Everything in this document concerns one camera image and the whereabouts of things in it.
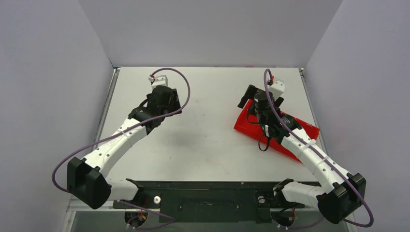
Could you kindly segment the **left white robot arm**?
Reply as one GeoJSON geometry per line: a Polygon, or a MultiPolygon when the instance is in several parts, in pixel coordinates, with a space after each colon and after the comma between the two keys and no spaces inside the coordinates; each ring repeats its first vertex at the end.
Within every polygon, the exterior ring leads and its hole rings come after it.
{"type": "Polygon", "coordinates": [[[114,138],[103,142],[82,159],[67,164],[67,190],[92,209],[106,201],[125,200],[133,208],[144,202],[144,194],[131,179],[112,180],[107,176],[114,165],[138,141],[164,120],[162,115],[176,111],[180,102],[175,88],[156,86],[123,121],[114,138]]]}

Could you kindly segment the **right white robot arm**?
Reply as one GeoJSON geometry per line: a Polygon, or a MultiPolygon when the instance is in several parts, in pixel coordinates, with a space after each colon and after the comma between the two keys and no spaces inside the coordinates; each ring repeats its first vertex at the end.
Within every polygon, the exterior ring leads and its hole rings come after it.
{"type": "Polygon", "coordinates": [[[238,104],[242,112],[234,129],[267,146],[274,143],[276,150],[282,147],[289,151],[319,182],[319,186],[311,186],[285,179],[273,187],[276,205],[314,207],[326,220],[338,224],[362,206],[366,180],[336,164],[296,118],[280,111],[282,102],[282,97],[275,99],[272,92],[249,85],[238,104]]]}

